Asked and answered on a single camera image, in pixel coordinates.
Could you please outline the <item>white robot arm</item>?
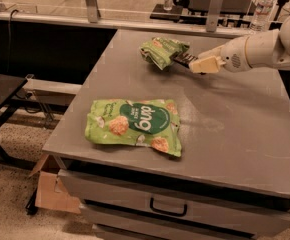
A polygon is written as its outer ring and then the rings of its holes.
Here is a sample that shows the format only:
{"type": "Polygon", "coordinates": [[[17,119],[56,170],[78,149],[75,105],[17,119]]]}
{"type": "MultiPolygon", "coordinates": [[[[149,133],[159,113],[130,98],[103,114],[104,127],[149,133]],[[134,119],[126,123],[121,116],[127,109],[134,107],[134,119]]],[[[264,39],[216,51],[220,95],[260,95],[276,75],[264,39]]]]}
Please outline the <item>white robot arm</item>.
{"type": "Polygon", "coordinates": [[[290,71],[290,16],[279,29],[232,39],[198,55],[189,63],[192,73],[237,73],[268,67],[290,71]]]}

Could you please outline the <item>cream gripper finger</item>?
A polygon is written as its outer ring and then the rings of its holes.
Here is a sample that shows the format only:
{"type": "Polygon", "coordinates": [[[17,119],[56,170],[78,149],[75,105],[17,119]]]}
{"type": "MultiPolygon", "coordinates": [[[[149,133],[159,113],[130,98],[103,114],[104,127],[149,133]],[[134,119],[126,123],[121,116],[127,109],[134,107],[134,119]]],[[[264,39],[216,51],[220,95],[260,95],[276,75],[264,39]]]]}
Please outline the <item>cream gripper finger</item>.
{"type": "Polygon", "coordinates": [[[192,73],[218,73],[225,64],[220,56],[209,56],[191,62],[189,69],[192,73]]]}

